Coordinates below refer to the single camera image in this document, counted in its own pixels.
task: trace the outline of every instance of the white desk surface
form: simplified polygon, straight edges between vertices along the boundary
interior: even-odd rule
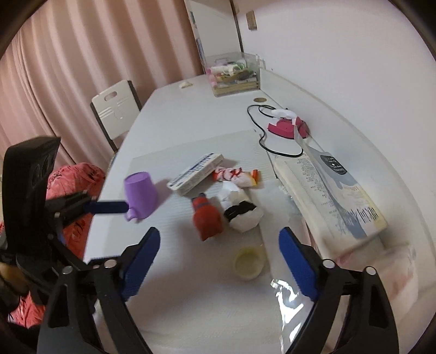
[[[118,199],[129,165],[135,157],[168,147],[202,140],[228,133],[253,129],[247,107],[256,104],[253,99],[265,97],[262,104],[279,108],[279,105],[260,90],[216,98],[205,75],[189,80],[194,85],[179,88],[174,83],[157,89],[142,108],[108,174],[100,200]],[[256,121],[266,129],[273,119],[252,108]],[[297,154],[300,147],[293,140],[268,134],[266,145],[273,150]],[[88,235],[84,261],[109,256],[104,254],[104,244],[110,242],[110,218],[97,215],[93,218]]]

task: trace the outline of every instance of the transparent container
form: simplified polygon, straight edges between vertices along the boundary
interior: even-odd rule
[[[259,88],[258,55],[234,52],[206,57],[204,71],[216,97]]]

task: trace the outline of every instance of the curtain fold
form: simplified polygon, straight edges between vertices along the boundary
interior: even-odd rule
[[[154,89],[200,73],[183,1],[48,0],[0,60],[0,154],[58,135],[57,166],[105,168],[113,153],[92,97],[129,79],[144,104]]]

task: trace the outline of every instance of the black cable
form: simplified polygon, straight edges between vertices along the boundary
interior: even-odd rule
[[[261,131],[262,131],[262,133],[263,133],[263,135],[260,137],[260,139],[259,139],[259,145],[261,146],[261,148],[263,148],[264,150],[266,150],[266,151],[268,151],[269,153],[273,153],[273,154],[275,154],[275,155],[279,155],[279,156],[284,156],[284,157],[300,157],[302,154],[303,154],[303,149],[301,149],[301,153],[299,153],[299,154],[297,154],[297,155],[291,155],[291,154],[288,154],[288,153],[280,153],[280,152],[278,152],[278,151],[274,151],[274,150],[271,150],[271,149],[268,149],[263,143],[262,143],[262,141],[264,140],[264,138],[266,137],[266,131],[265,131],[265,129],[263,129],[258,123],[256,123],[256,121],[254,120],[254,118],[253,118],[253,116],[251,115],[251,113],[250,113],[250,108],[252,108],[252,107],[258,107],[258,109],[259,109],[259,112],[261,112],[264,116],[267,116],[267,117],[270,117],[270,118],[274,118],[274,116],[270,116],[270,115],[268,115],[268,114],[266,114],[266,113],[264,113],[263,111],[262,111],[262,108],[264,108],[264,109],[275,109],[274,107],[272,107],[272,106],[269,106],[269,105],[250,105],[250,106],[248,106],[247,107],[247,113],[248,113],[248,115],[250,116],[250,119],[251,119],[251,121],[256,125],[256,127],[258,127]]]

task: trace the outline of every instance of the purple mug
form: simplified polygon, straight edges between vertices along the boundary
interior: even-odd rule
[[[148,172],[137,172],[126,177],[124,191],[129,203],[129,211],[125,214],[127,221],[145,219],[155,211],[157,189]]]

